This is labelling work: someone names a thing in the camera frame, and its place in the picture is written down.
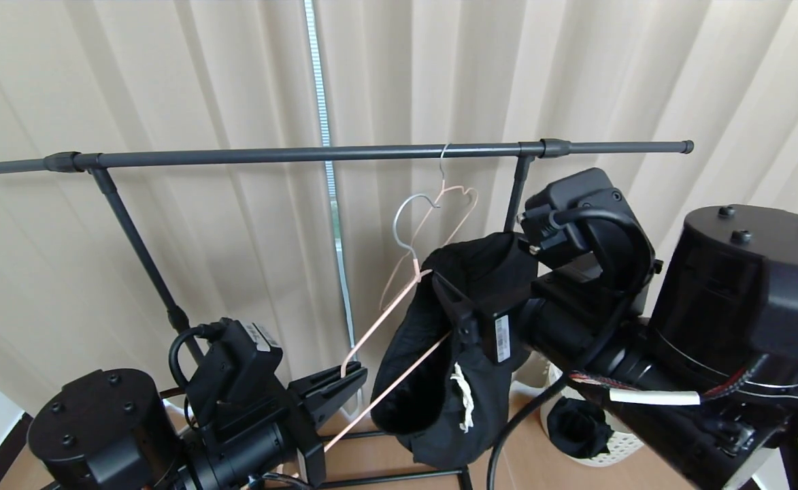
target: hanger hook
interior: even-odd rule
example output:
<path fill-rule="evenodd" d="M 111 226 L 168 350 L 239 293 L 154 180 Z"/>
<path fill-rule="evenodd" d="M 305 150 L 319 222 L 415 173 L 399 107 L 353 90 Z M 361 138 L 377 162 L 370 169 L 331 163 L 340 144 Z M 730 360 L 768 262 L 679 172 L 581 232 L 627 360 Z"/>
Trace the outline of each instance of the hanger hook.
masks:
<path fill-rule="evenodd" d="M 429 196 L 425 195 L 424 193 L 415 193 L 415 195 L 405 199 L 405 202 L 402 202 L 401 206 L 399 206 L 399 210 L 396 211 L 395 217 L 393 217 L 393 238 L 395 238 L 395 241 L 398 243 L 399 247 L 411 252 L 411 255 L 414 257 L 415 261 L 417 261 L 417 252 L 414 252 L 414 247 L 408 245 L 408 243 L 402 242 L 401 239 L 399 239 L 399 232 L 396 230 L 396 226 L 399 225 L 399 216 L 401 216 L 402 209 L 408 205 L 408 202 L 411 202 L 418 197 L 425 198 L 426 201 L 429 201 L 429 205 L 431 205 L 433 208 L 440 208 L 439 205 L 432 202 L 432 199 L 430 199 Z"/>
<path fill-rule="evenodd" d="M 438 158 L 438 170 L 442 171 L 442 180 L 448 179 L 444 174 L 444 153 L 448 151 L 448 146 L 450 146 L 450 142 L 446 142 L 444 144 L 444 148 L 442 148 L 442 155 Z"/>

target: floor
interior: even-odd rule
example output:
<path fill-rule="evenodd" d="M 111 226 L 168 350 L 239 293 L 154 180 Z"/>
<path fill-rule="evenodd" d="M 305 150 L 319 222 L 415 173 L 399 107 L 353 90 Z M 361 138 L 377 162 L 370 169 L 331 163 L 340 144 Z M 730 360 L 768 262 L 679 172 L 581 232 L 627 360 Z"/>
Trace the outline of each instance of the floor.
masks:
<path fill-rule="evenodd" d="M 519 410 L 529 397 L 515 393 L 511 399 L 512 412 Z M 335 434 L 345 424 L 337 416 L 327 422 L 322 434 Z M 373 424 L 361 423 L 359 431 L 374 430 Z M 474 488 L 486 486 L 486 463 L 489 452 L 470 466 Z M 394 438 L 359 438 L 336 444 L 327 453 L 330 480 L 345 480 L 398 472 L 424 471 L 423 465 L 412 462 L 411 454 L 399 446 Z M 39 489 L 50 483 L 51 477 L 28 449 L 24 449 L 0 484 L 0 490 Z M 589 488 L 607 490 L 661 489 L 684 490 L 691 486 L 644 447 L 625 461 L 609 468 L 588 468 L 566 458 L 551 445 L 542 430 L 537 414 L 530 416 L 511 435 L 501 454 L 498 466 L 499 490 L 527 488 Z M 459 488 L 455 476 L 424 478 L 404 482 L 370 485 L 363 490 L 399 490 L 414 488 L 434 490 Z"/>

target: black garment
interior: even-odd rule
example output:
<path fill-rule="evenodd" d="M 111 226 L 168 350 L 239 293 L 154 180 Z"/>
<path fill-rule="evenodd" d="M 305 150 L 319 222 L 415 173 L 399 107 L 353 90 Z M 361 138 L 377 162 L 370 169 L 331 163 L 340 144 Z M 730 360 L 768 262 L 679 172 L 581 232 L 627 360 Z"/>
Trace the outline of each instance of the black garment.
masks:
<path fill-rule="evenodd" d="M 434 251 L 422 270 L 442 274 L 472 301 L 526 285 L 537 276 L 537 261 L 520 252 L 515 233 L 493 233 L 470 242 L 452 243 Z M 516 316 L 511 314 L 510 325 Z M 423 277 L 408 313 L 390 342 L 374 381 L 371 398 L 383 391 L 434 342 L 454 327 L 440 307 L 432 287 L 432 275 Z M 492 446 L 508 421 L 511 373 L 529 358 L 519 338 L 510 336 L 511 355 L 494 365 L 479 344 L 454 331 L 426 361 L 371 411 L 374 423 L 395 434 L 414 453 L 414 461 L 434 468 L 467 465 Z M 473 427 L 460 428 L 465 420 L 461 390 L 450 379 L 459 363 L 474 400 Z"/>
<path fill-rule="evenodd" d="M 610 454 L 608 440 L 614 435 L 600 406 L 564 397 L 547 415 L 547 432 L 553 446 L 577 459 Z"/>

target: white sleeve on cable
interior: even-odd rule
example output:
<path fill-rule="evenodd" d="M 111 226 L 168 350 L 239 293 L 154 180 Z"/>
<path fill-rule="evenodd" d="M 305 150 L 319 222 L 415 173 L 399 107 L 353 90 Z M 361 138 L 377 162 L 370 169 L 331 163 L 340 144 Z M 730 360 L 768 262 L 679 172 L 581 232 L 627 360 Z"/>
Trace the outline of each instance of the white sleeve on cable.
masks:
<path fill-rule="evenodd" d="M 462 406 L 465 407 L 465 422 L 460 422 L 459 428 L 462 429 L 465 434 L 468 434 L 468 429 L 474 427 L 474 420 L 471 418 L 471 414 L 474 412 L 474 398 L 471 396 L 471 385 L 468 384 L 465 375 L 462 374 L 462 368 L 459 367 L 459 363 L 454 364 L 454 372 L 450 375 L 450 379 L 455 381 L 462 391 Z"/>
<path fill-rule="evenodd" d="M 697 391 L 632 391 L 611 388 L 608 390 L 614 402 L 636 404 L 667 404 L 667 406 L 687 406 L 701 404 Z"/>

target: hanger bar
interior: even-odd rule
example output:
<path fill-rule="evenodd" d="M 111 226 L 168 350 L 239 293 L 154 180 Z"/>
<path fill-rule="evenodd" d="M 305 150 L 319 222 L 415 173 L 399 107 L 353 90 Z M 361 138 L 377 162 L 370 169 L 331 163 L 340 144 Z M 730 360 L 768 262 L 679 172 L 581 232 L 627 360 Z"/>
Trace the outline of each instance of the hanger bar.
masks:
<path fill-rule="evenodd" d="M 317 148 L 266 148 L 248 150 L 193 150 L 174 152 L 79 153 L 63 152 L 43 159 L 0 161 L 0 174 L 48 170 L 75 173 L 94 168 L 171 167 L 171 165 L 217 165 L 289 161 L 355 161 L 355 159 L 436 159 L 532 157 L 555 158 L 571 153 L 688 153 L 689 142 L 604 142 L 572 143 L 544 139 L 538 142 L 474 143 L 393 146 L 318 146 Z"/>

